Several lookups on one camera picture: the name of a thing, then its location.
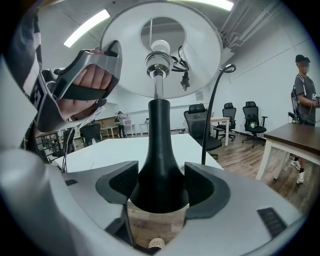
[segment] fluorescent light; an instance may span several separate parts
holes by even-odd
[[[233,2],[227,1],[227,0],[178,0],[179,2],[181,1],[192,1],[192,2],[197,2],[197,3],[203,3],[203,4],[208,4],[212,6],[217,6],[220,8],[223,8],[227,11],[231,11],[232,7],[234,6]]]
[[[100,11],[99,13],[88,19],[85,23],[83,23],[76,31],[74,31],[72,35],[70,35],[70,37],[64,42],[64,45],[70,48],[86,32],[109,17],[110,14],[107,12],[107,10],[104,9]]]

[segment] cap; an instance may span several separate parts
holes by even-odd
[[[305,57],[301,54],[298,54],[297,56],[295,56],[295,62],[308,62],[308,63],[310,63],[310,60],[308,57]]]

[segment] gloved hand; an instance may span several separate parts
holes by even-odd
[[[91,50],[91,53],[103,55],[103,51]],[[82,72],[74,79],[73,84],[88,88],[105,90],[112,75],[101,67],[90,64],[82,70]],[[62,117],[67,120],[71,116],[76,119],[88,117],[96,110],[94,105],[95,100],[73,100],[73,99],[58,99],[56,103],[59,106]]]

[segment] desk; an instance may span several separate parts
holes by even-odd
[[[124,127],[130,126],[132,137],[134,136],[134,134],[137,135],[136,125],[134,123],[124,124],[123,126]]]
[[[106,130],[106,135],[109,137],[108,129],[111,129],[112,138],[114,139],[114,130],[113,128],[118,128],[118,126],[106,126],[104,128],[101,128],[101,130]]]
[[[179,166],[185,162],[201,164],[202,147],[189,134],[171,135],[173,153]],[[68,173],[110,166],[124,161],[139,161],[139,171],[146,160],[148,137],[106,139],[67,155]],[[223,168],[206,153],[205,164]],[[55,160],[62,167],[63,157]]]
[[[211,117],[210,118],[210,124],[211,123],[217,123],[217,122],[226,122],[225,124],[225,142],[224,145],[228,146],[228,141],[229,141],[229,117]]]
[[[143,136],[142,126],[146,126],[146,129],[148,130],[148,134],[149,134],[149,123],[148,122],[139,123],[139,126],[140,126],[140,131],[141,131],[141,137]]]
[[[275,179],[279,177],[287,152],[320,165],[320,127],[287,123],[264,134],[266,139],[262,162],[256,175],[257,180],[264,176],[271,148],[283,150],[281,162],[272,172]]]

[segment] white lamp shade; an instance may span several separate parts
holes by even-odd
[[[184,91],[180,82],[183,72],[173,72],[163,80],[164,98],[177,98],[194,93],[208,85],[220,68],[222,42],[216,27],[200,12],[174,1],[144,2],[118,13],[106,26],[100,50],[114,40],[122,49],[119,85],[147,97],[154,97],[154,81],[147,75],[146,56],[150,53],[142,42],[141,31],[151,19],[167,17],[184,29],[182,58],[189,66],[190,87]],[[178,58],[178,52],[172,54]]]

